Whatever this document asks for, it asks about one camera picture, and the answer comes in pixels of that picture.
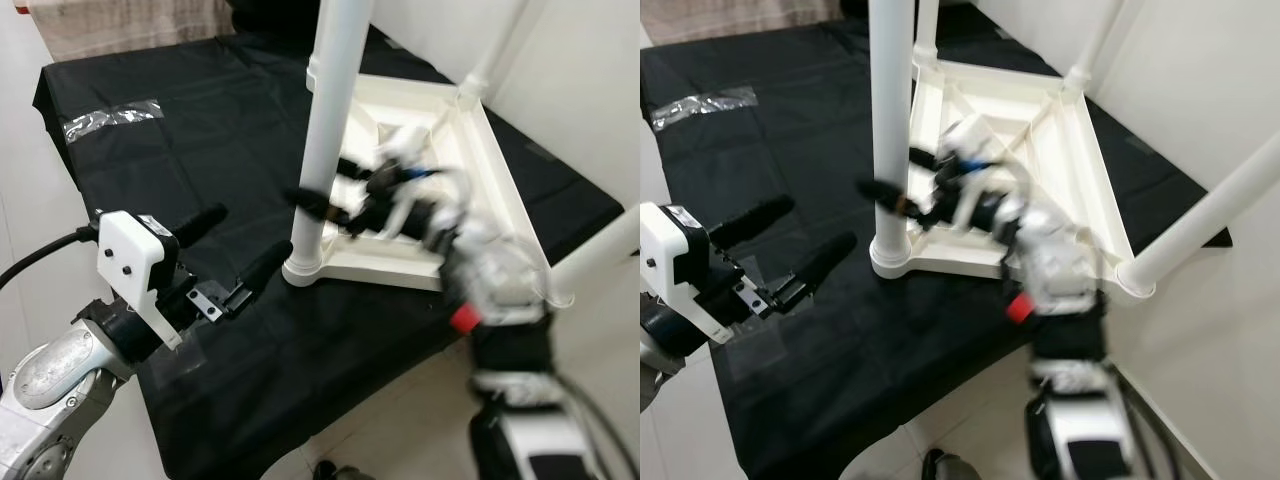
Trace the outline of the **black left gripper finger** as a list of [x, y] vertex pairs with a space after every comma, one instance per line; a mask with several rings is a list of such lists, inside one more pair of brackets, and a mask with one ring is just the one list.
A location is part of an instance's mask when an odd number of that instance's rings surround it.
[[236, 307], [246, 307], [256, 294], [261, 294], [292, 252], [293, 244], [291, 241], [276, 242], [262, 251], [243, 269], [237, 278]]
[[785, 306], [796, 307], [855, 250], [854, 232], [842, 232], [813, 250], [785, 279]]
[[172, 234], [180, 247], [191, 247], [223, 223], [228, 214], [224, 204], [214, 204], [172, 229]]
[[751, 241], [795, 207], [788, 195], [778, 195], [741, 211], [712, 228], [712, 243], [719, 251]]

